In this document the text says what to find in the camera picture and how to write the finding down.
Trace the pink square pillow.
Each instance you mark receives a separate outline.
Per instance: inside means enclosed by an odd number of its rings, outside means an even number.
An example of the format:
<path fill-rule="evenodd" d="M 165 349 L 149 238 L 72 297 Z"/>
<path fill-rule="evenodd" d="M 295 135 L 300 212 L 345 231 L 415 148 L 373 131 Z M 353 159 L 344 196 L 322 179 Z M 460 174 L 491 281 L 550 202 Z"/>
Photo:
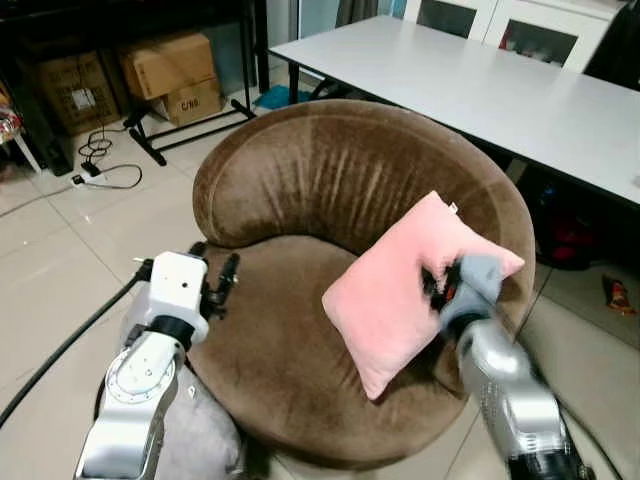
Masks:
<path fill-rule="evenodd" d="M 465 253 L 497 256 L 504 276 L 525 265 L 517 253 L 467 227 L 454 206 L 433 191 L 324 292 L 325 314 L 342 335 L 371 401 L 442 329 L 435 308 L 422 297 L 425 265 L 453 264 Z"/>

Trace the brown round velvet sofa chair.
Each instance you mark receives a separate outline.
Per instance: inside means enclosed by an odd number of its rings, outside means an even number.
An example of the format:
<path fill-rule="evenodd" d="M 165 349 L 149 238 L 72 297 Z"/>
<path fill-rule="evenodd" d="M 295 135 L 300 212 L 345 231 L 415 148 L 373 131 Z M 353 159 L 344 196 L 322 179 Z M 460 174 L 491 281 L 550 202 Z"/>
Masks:
<path fill-rule="evenodd" d="M 238 282 L 188 362 L 253 439 L 312 465 L 371 470 L 428 448 L 461 415 L 452 342 L 434 340 L 374 401 L 321 303 L 433 191 L 526 261 L 499 300 L 504 328 L 518 332 L 534 300 L 530 212 L 461 134 L 379 102 L 320 100 L 257 116 L 206 156 L 193 215 L 211 274 L 238 253 Z"/>

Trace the teal floor mat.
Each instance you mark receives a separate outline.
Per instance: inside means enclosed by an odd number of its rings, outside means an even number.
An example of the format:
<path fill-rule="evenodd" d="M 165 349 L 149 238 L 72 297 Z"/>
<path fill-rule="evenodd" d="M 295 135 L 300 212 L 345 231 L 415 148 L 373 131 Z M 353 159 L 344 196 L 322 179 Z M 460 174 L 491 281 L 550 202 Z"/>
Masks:
<path fill-rule="evenodd" d="M 296 100 L 292 100 L 291 90 L 283 84 L 274 84 L 265 93 L 257 96 L 253 105 L 256 108 L 264 108 L 268 110 L 275 110 L 279 108 L 285 108 L 285 106 L 297 104 L 297 102 L 307 102 L 311 99 L 310 91 L 300 90 L 297 92 Z"/>

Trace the black metal rack base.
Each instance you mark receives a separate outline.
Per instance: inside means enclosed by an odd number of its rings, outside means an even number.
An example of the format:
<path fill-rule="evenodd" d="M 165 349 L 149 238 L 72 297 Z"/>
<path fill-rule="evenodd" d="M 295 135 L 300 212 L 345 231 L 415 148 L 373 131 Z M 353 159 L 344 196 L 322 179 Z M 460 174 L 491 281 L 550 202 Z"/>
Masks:
<path fill-rule="evenodd" d="M 159 166 L 168 164 L 168 160 L 163 155 L 164 152 L 205 140 L 214 134 L 228 132 L 230 129 L 250 122 L 257 116 L 251 106 L 246 106 L 237 97 L 233 97 L 225 111 L 206 116 L 204 119 L 196 120 L 196 122 L 187 125 L 178 125 L 178 127 L 169 128 L 166 131 L 148 134 L 145 125 L 143 125 L 143 118 L 148 113 L 151 113 L 148 108 L 134 110 L 124 119 L 122 127 L 128 137 L 136 142 L 143 152 Z"/>

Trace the dark red vacuum cleaner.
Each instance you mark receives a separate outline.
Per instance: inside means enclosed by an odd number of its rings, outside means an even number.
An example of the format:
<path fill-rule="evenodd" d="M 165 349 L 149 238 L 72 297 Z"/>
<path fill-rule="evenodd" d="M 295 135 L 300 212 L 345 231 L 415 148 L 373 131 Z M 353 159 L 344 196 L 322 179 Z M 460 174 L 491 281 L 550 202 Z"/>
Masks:
<path fill-rule="evenodd" d="M 561 270 L 589 269 L 602 252 L 599 234 L 590 221 L 562 200 L 550 180 L 536 189 L 534 200 L 538 261 Z"/>

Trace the white power strip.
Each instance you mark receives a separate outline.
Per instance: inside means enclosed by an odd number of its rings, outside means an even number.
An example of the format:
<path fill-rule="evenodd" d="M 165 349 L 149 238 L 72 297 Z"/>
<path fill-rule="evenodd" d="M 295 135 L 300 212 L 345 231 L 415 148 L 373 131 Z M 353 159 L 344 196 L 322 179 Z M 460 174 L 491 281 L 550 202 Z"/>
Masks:
<path fill-rule="evenodd" d="M 104 172 L 100 170 L 86 170 L 86 172 L 76 173 L 70 178 L 70 183 L 74 188 L 108 188 L 109 184 L 102 183 Z"/>

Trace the small printed cardboard box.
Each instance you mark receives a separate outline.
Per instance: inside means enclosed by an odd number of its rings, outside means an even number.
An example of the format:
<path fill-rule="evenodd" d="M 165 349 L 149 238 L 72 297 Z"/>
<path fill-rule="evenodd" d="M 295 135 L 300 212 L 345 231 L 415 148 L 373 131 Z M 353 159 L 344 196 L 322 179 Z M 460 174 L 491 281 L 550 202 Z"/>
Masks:
<path fill-rule="evenodd" d="M 151 102 L 159 118 L 173 125 L 188 125 L 223 111 L 219 79 L 214 77 L 195 84 L 187 84 Z"/>

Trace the orange snack packet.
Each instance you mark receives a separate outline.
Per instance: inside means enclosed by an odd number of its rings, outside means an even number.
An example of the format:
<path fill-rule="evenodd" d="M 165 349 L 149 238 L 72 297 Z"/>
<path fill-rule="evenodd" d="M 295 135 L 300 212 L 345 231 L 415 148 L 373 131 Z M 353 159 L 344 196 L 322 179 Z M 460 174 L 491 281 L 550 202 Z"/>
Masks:
<path fill-rule="evenodd" d="M 620 315 L 636 315 L 637 310 L 631 305 L 628 291 L 622 280 L 613 276 L 602 276 L 602 288 L 605 296 L 605 306 Z"/>

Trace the long white table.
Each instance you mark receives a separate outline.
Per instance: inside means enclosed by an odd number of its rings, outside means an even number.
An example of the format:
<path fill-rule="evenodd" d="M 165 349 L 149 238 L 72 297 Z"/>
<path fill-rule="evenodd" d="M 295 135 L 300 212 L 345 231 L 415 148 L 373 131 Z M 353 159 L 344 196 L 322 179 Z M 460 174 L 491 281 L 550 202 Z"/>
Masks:
<path fill-rule="evenodd" d="M 640 95 L 379 15 L 271 54 L 637 204 Z"/>

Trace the large plain cardboard box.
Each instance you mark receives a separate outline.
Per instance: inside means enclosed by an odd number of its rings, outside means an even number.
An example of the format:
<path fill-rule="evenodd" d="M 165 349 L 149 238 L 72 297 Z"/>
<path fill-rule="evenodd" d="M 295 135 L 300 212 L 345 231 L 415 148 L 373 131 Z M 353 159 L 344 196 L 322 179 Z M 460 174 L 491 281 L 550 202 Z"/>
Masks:
<path fill-rule="evenodd" d="M 129 91 L 142 100 L 215 77 L 211 42 L 200 32 L 150 38 L 125 47 L 119 60 Z"/>

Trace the dark cardboard box white label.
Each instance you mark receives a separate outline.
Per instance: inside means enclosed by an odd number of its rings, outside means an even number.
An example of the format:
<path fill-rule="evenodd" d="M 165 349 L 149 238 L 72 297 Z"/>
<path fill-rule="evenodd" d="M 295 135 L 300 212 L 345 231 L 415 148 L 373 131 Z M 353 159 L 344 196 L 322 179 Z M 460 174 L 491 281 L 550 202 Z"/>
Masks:
<path fill-rule="evenodd" d="M 41 61 L 36 76 L 55 134 L 87 133 L 122 119 L 115 91 L 96 52 Z"/>

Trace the black desk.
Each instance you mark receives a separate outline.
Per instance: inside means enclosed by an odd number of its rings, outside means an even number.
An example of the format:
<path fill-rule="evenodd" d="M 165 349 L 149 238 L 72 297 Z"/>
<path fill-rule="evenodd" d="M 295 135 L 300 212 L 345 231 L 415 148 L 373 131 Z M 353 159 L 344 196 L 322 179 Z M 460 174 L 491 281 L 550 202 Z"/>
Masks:
<path fill-rule="evenodd" d="M 36 166 L 55 177 L 72 172 L 73 147 L 55 124 L 29 73 L 46 59 L 113 52 L 140 38 L 180 29 L 238 26 L 243 82 L 268 88 L 266 0 L 0 0 L 0 86 L 22 115 Z"/>

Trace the white glass door cabinet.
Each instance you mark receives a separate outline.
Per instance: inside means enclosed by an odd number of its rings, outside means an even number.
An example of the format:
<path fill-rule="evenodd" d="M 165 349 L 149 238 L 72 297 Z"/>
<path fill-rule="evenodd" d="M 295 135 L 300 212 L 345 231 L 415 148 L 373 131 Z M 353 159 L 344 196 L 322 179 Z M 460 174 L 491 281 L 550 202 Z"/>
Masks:
<path fill-rule="evenodd" d="M 625 0 L 380 0 L 393 17 L 581 72 Z"/>

